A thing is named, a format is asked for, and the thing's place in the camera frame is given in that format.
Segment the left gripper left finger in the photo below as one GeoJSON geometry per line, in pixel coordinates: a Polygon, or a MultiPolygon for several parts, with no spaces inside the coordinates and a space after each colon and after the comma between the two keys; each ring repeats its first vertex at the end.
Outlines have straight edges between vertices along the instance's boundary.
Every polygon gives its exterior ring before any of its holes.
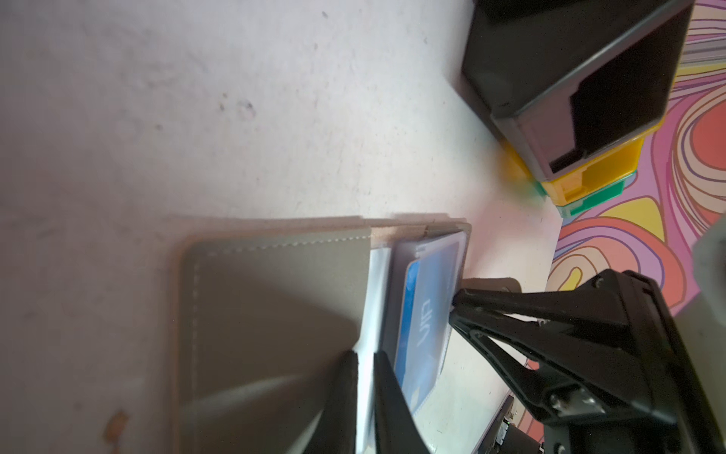
{"type": "Polygon", "coordinates": [[[305,454],[355,453],[357,438],[358,355],[347,352],[305,454]]]}

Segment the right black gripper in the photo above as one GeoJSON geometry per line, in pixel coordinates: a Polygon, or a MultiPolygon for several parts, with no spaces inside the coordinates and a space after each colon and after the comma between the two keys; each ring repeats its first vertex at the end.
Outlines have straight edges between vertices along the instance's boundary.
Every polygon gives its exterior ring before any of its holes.
{"type": "Polygon", "coordinates": [[[695,357],[642,274],[606,270],[574,291],[462,289],[450,325],[544,424],[547,453],[725,450],[695,357]]]}

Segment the blue VIP card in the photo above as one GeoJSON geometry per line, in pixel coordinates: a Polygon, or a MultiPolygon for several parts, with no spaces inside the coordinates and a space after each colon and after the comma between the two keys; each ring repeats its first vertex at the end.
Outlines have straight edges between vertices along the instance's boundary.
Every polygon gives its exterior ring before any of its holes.
{"type": "Polygon", "coordinates": [[[463,236],[405,242],[396,250],[402,281],[391,295],[401,310],[393,369],[415,414],[433,391],[450,336],[449,312],[462,264],[463,236]]]}

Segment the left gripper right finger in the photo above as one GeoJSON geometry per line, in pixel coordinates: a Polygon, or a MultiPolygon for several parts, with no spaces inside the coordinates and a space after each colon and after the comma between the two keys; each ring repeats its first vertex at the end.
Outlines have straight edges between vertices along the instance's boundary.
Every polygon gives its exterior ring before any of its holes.
{"type": "Polygon", "coordinates": [[[429,454],[383,351],[374,354],[374,434],[379,454],[429,454]]]}

